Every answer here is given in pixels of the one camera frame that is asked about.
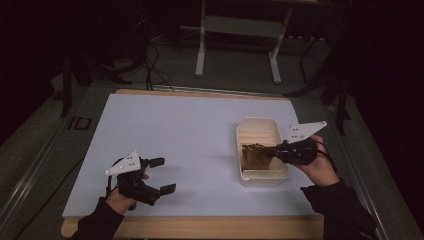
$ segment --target finger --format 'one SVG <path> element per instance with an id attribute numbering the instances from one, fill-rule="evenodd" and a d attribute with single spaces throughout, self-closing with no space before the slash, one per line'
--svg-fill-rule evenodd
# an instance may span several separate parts
<path id="1" fill-rule="evenodd" d="M 325 149 L 324 146 L 324 138 L 318 136 L 318 135 L 312 135 L 311 139 L 314 140 L 317 143 L 317 149 L 321 150 L 323 152 L 327 152 L 327 149 Z"/>

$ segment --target hand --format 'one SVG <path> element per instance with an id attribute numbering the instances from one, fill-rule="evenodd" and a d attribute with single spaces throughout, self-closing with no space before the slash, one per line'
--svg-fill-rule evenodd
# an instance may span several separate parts
<path id="1" fill-rule="evenodd" d="M 148 179 L 149 176 L 147 174 L 144 174 L 143 179 Z M 109 206 L 115 210 L 115 212 L 123 215 L 131 205 L 136 203 L 137 201 L 132 198 L 127 198 L 124 195 L 121 195 L 119 193 L 119 189 L 114 189 L 109 197 L 106 199 L 106 203 L 109 204 Z"/>
<path id="2" fill-rule="evenodd" d="M 311 138 L 314 141 L 324 143 L 323 138 L 320 136 L 313 135 L 311 136 Z M 317 148 L 318 150 L 326 152 L 324 146 L 320 143 L 317 143 Z M 329 186 L 340 181 L 339 177 L 333 169 L 333 166 L 331 165 L 330 160 L 320 153 L 318 153 L 317 158 L 312 161 L 311 164 L 307 166 L 294 166 L 302 170 L 309 177 L 309 179 L 318 187 Z"/>

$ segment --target sleeve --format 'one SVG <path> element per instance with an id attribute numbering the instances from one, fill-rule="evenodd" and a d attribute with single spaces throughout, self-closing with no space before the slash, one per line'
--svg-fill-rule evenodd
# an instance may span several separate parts
<path id="1" fill-rule="evenodd" d="M 361 205 L 356 191 L 340 182 L 301 188 L 312 209 L 324 215 L 324 239 L 377 239 L 377 224 Z"/>
<path id="2" fill-rule="evenodd" d="M 115 212 L 101 197 L 92 214 L 79 220 L 78 230 L 71 240 L 112 239 L 124 216 Z"/>

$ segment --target metal stand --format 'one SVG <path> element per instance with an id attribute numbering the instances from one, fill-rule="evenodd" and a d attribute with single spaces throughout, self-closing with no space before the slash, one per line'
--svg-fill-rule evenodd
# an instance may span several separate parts
<path id="1" fill-rule="evenodd" d="M 200 20 L 200 46 L 197 54 L 196 77 L 203 76 L 203 66 L 205 63 L 205 34 L 209 32 L 220 32 L 239 35 L 250 35 L 258 37 L 276 38 L 276 44 L 269 52 L 269 61 L 274 83 L 281 83 L 280 71 L 277 63 L 277 55 L 280 51 L 281 43 L 292 13 L 289 8 L 286 11 L 283 22 L 259 21 L 229 17 L 211 16 L 206 14 L 206 1 L 202 1 L 202 17 Z"/>

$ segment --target table leg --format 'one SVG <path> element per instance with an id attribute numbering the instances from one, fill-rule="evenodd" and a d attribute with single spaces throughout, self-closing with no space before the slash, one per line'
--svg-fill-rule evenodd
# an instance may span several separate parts
<path id="1" fill-rule="evenodd" d="M 289 19 L 292 13 L 292 9 L 289 8 L 286 12 L 286 16 L 284 17 L 284 21 L 281 24 L 280 32 L 277 36 L 277 42 L 275 44 L 274 50 L 269 52 L 269 63 L 271 65 L 272 78 L 275 84 L 281 83 L 280 70 L 278 69 L 277 63 L 277 55 L 280 51 L 281 43 L 284 39 L 284 34 L 286 33 L 287 25 L 289 23 Z"/>
<path id="2" fill-rule="evenodd" d="M 196 77 L 203 76 L 203 65 L 205 63 L 205 17 L 206 17 L 206 0 L 202 1 L 202 18 L 200 19 L 200 46 L 197 54 Z"/>

